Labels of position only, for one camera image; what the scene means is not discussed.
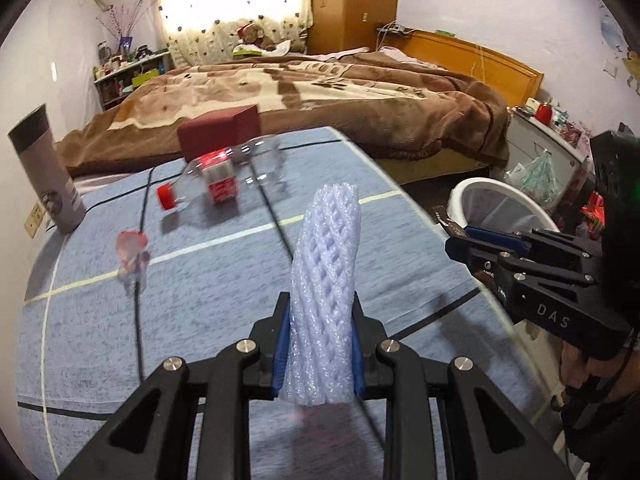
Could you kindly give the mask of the right hand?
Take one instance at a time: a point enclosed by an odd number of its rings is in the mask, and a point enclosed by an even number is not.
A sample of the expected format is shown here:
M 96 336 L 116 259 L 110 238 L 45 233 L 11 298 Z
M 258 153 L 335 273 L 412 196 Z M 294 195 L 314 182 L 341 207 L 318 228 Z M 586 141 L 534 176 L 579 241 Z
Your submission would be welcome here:
M 579 389 L 591 376 L 612 378 L 623 361 L 621 356 L 609 361 L 586 358 L 577 348 L 564 342 L 560 364 L 560 379 L 565 387 Z

